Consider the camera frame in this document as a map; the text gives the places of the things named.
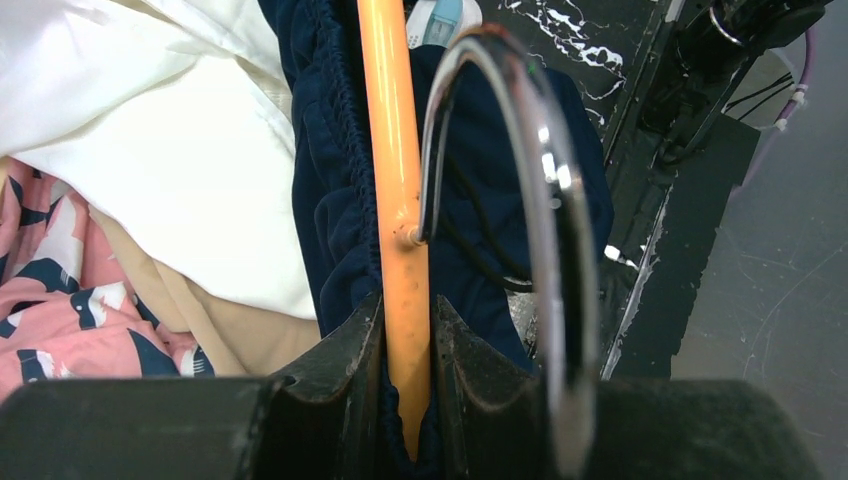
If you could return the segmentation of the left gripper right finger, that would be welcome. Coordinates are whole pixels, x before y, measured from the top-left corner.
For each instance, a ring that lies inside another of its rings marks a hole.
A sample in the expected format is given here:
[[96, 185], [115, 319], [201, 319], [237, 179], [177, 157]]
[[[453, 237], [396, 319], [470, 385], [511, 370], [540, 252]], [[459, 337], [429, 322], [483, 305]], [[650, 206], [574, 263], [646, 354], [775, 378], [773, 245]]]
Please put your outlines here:
[[472, 332], [450, 302], [431, 310], [447, 479], [543, 479], [538, 381]]

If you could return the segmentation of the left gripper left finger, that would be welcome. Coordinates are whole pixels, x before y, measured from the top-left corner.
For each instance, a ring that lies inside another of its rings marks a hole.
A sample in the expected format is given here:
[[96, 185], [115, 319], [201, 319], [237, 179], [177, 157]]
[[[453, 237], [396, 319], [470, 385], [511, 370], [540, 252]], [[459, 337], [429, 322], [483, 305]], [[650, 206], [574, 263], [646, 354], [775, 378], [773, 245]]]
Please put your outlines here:
[[241, 479], [366, 479], [376, 464], [384, 309], [369, 294], [263, 385]]

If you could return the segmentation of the navy blue shorts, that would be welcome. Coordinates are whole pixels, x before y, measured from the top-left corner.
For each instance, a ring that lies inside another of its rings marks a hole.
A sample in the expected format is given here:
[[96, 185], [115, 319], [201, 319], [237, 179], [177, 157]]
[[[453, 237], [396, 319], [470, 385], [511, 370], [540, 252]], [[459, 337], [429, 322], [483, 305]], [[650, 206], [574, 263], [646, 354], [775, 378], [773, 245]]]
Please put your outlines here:
[[[358, 8], [352, 1], [264, 1], [260, 8], [278, 38], [283, 73], [294, 94], [292, 205], [322, 340], [369, 294], [380, 293], [384, 309]], [[434, 75], [449, 47], [407, 47], [418, 123], [425, 120]], [[546, 76], [572, 135], [597, 264], [613, 219], [599, 138], [573, 82], [527, 55]], [[470, 63], [453, 88], [438, 217], [427, 250], [431, 396], [418, 450], [410, 453], [403, 439], [399, 393], [388, 373], [384, 312], [376, 464], [366, 479], [447, 479], [431, 332], [438, 296], [473, 333], [537, 379], [543, 479], [559, 479], [542, 423], [541, 329], [520, 181], [499, 104]]]

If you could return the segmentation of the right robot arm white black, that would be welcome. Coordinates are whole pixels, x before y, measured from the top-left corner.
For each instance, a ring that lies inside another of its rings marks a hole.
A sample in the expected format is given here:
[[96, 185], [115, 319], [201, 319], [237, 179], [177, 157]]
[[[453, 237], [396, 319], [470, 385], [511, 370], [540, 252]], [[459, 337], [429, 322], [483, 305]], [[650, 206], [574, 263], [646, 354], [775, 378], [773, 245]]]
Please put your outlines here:
[[826, 5], [705, 1], [673, 32], [642, 107], [642, 128], [661, 136], [654, 161], [672, 166], [692, 155], [756, 59], [805, 33]]

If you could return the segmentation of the orange hanger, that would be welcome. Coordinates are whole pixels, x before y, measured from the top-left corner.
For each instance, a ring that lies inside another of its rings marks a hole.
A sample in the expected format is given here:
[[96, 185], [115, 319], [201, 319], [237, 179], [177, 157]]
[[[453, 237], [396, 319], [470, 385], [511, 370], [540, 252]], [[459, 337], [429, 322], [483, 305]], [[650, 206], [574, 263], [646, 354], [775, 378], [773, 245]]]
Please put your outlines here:
[[511, 142], [541, 329], [553, 470], [576, 479], [595, 431], [600, 312], [595, 244], [576, 150], [545, 75], [502, 27], [469, 29], [445, 51], [416, 120], [401, 6], [357, 5], [376, 188], [388, 373], [403, 439], [418, 450], [431, 396], [428, 242], [438, 217], [452, 93], [466, 64], [489, 82]]

